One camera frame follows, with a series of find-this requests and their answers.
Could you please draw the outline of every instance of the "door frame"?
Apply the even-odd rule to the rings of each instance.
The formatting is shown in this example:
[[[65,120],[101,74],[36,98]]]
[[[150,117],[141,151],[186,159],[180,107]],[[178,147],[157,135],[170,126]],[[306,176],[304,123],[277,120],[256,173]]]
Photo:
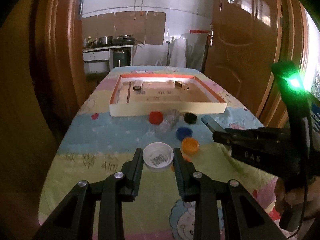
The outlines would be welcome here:
[[[275,58],[274,58],[273,62],[278,62],[280,59],[281,44],[282,44],[282,32],[283,32],[283,30],[282,30],[283,25],[281,24],[281,22],[283,20],[281,8],[282,8],[282,0],[277,0],[278,24],[279,25],[278,25],[278,36],[277,36],[277,43],[276,43]],[[271,92],[273,82],[274,82],[274,76],[271,73],[270,78],[269,78],[269,82],[266,87],[266,91],[264,93],[264,96],[262,98],[260,106],[259,106],[257,112],[253,113],[256,117],[259,117],[261,115],[261,112],[267,103],[267,99],[268,99],[269,94]]]
[[[39,0],[35,5],[35,54],[47,72],[54,115],[66,129],[89,95],[78,22],[81,1]]]
[[[282,2],[284,28],[279,60],[291,60],[300,66],[300,71],[304,71],[308,61],[307,15],[299,0],[282,0]],[[266,127],[277,128],[283,128],[288,122],[287,109],[275,83],[272,84],[259,120]]]

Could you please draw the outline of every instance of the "cartoon print tablecloth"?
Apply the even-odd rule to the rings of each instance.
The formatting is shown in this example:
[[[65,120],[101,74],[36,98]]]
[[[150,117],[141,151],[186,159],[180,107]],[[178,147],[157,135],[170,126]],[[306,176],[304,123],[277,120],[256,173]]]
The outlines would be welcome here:
[[[120,171],[122,164],[132,159],[136,148],[144,149],[148,144],[159,141],[154,135],[156,126],[148,122],[147,116],[110,116],[109,99],[119,75],[125,73],[195,75],[228,103],[223,114],[212,115],[223,128],[249,129],[262,126],[236,98],[197,70],[163,66],[115,68],[80,108],[63,138],[43,187],[39,204],[40,224],[78,181],[85,179],[92,183],[104,180]],[[201,115],[194,125],[186,124],[181,118],[163,142],[172,148],[181,147],[175,131],[180,126],[190,127],[193,137],[200,144],[198,153],[190,157],[197,171],[223,182],[239,180],[272,219],[278,222],[273,193],[276,178],[233,160],[223,145],[213,142],[212,133],[200,118]],[[99,206],[97,204],[94,239],[97,237]],[[152,172],[144,167],[135,202],[123,203],[125,238],[192,239],[194,215],[195,204],[183,203],[178,194],[174,172],[170,168],[163,172]],[[220,230],[223,238],[222,219]]]

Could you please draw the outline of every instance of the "cardboard sheet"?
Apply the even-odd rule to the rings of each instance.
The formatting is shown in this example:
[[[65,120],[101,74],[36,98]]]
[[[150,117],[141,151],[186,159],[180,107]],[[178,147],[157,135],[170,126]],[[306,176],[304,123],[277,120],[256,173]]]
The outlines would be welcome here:
[[[146,11],[143,11],[143,15],[141,15],[140,11],[116,12],[116,36],[132,35],[137,41],[144,43],[146,33],[146,15]]]
[[[98,15],[97,18],[98,38],[104,36],[116,37],[115,14],[105,13]]]
[[[164,12],[148,11],[146,23],[146,44],[163,45],[165,29]]]
[[[89,36],[91,36],[93,40],[96,38],[98,27],[97,19],[97,15],[82,19],[82,41],[84,39],[87,39],[88,41]]]

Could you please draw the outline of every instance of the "cartoon sheep print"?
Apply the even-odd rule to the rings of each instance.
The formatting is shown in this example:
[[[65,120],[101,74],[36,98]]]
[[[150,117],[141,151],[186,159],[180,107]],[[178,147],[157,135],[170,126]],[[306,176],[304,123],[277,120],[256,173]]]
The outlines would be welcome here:
[[[177,200],[171,209],[169,222],[172,236],[176,240],[192,240],[195,228],[196,202]],[[218,207],[221,240],[225,239],[222,209]]]

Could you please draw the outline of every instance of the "door handle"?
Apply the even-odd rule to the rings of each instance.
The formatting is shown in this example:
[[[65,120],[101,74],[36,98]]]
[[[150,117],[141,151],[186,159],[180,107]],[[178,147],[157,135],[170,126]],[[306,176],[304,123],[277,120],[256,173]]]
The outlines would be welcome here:
[[[211,30],[210,33],[208,33],[208,35],[210,36],[210,47],[212,47],[212,43],[213,43],[213,30]]]
[[[210,33],[208,34],[210,36],[210,44],[209,46],[212,47],[212,43],[213,43],[213,24],[210,24]]]

